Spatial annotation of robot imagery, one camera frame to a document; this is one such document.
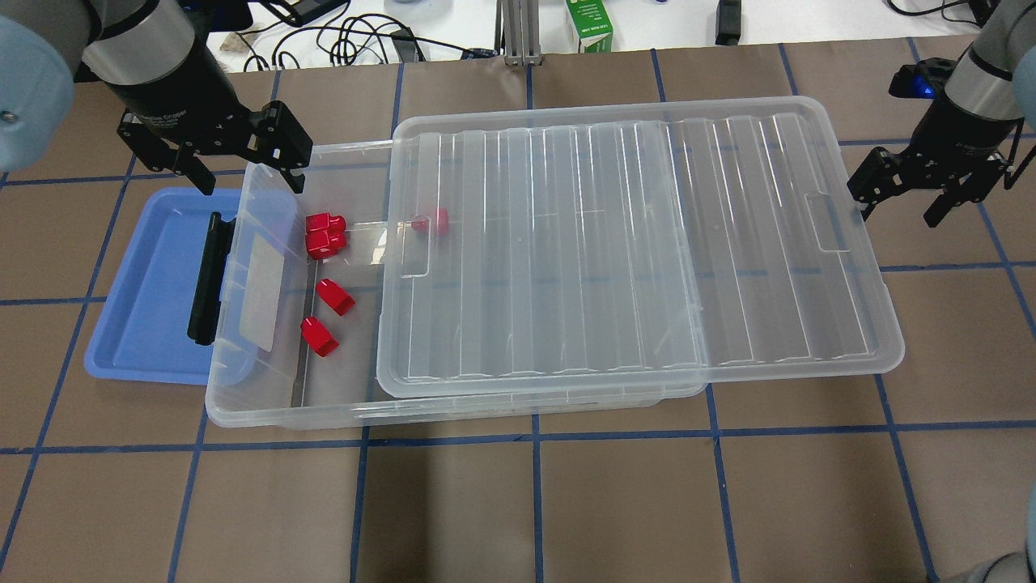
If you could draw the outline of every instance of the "transparent plastic box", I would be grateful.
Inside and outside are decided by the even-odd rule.
[[[292,194],[276,172],[249,165],[221,290],[205,404],[223,427],[297,430],[645,407],[699,392],[700,384],[605,387],[533,395],[397,399],[374,379],[382,265],[387,238],[391,141],[314,148],[306,188]],[[307,214],[349,222],[349,244],[315,262],[303,243]],[[340,318],[310,294],[329,276],[356,299]],[[327,358],[301,343],[316,316],[341,343]]]
[[[806,97],[408,119],[378,381],[427,398],[887,372],[902,336],[846,179]]]

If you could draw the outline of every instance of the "blue plastic tray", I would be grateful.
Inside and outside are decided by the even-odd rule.
[[[213,210],[237,213],[239,190],[203,196],[190,187],[148,199],[86,350],[102,379],[204,385],[212,347],[188,339],[202,246]]]

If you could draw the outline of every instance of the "red object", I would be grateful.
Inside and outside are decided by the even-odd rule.
[[[431,221],[424,214],[416,214],[410,218],[410,227],[418,232],[427,233],[431,227]],[[445,236],[450,234],[450,212],[442,206],[435,208],[435,234]]]
[[[335,311],[338,316],[345,316],[345,313],[356,305],[356,301],[352,299],[348,291],[326,278],[317,283],[317,296],[320,296],[320,299],[330,307],[330,310]]]
[[[348,225],[345,222],[345,217],[341,214],[319,212],[317,214],[310,214],[309,216],[306,216],[306,232],[316,232],[318,230],[342,232],[347,227]]]
[[[344,232],[318,230],[306,233],[306,252],[314,259],[326,259],[346,245],[348,238]]]
[[[332,351],[338,348],[338,341],[330,336],[330,332],[327,332],[327,329],[324,328],[324,325],[319,320],[312,316],[304,320],[299,328],[303,329],[303,339],[306,341],[306,344],[320,358],[329,355]]]

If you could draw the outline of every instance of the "black handle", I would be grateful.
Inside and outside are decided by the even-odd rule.
[[[215,325],[220,320],[220,288],[223,287],[223,270],[227,266],[227,254],[234,238],[234,220],[225,222],[219,212],[208,218],[208,233],[205,235],[205,250],[198,269],[198,286],[191,307],[191,322],[188,338],[196,344],[207,347],[215,341]]]

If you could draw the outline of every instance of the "green and white carton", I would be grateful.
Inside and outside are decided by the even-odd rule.
[[[610,53],[615,30],[604,9],[604,0],[566,0],[572,36],[580,53]]]

